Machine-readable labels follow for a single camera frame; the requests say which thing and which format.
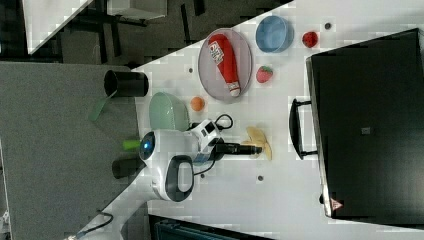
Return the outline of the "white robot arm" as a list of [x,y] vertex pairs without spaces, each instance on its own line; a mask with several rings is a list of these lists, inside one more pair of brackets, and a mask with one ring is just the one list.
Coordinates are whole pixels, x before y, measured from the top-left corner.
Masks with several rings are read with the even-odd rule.
[[193,161],[228,155],[255,155],[260,146],[226,143],[215,131],[154,130],[140,143],[146,166],[135,179],[86,226],[64,240],[123,240],[122,228],[150,200],[181,202],[194,188]]

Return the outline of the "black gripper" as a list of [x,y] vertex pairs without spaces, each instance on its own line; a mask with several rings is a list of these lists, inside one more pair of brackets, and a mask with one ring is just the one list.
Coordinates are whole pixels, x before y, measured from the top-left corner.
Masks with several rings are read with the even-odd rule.
[[221,143],[214,146],[211,152],[211,159],[219,161],[224,155],[256,155],[262,152],[261,147],[253,145],[238,145],[230,143]]

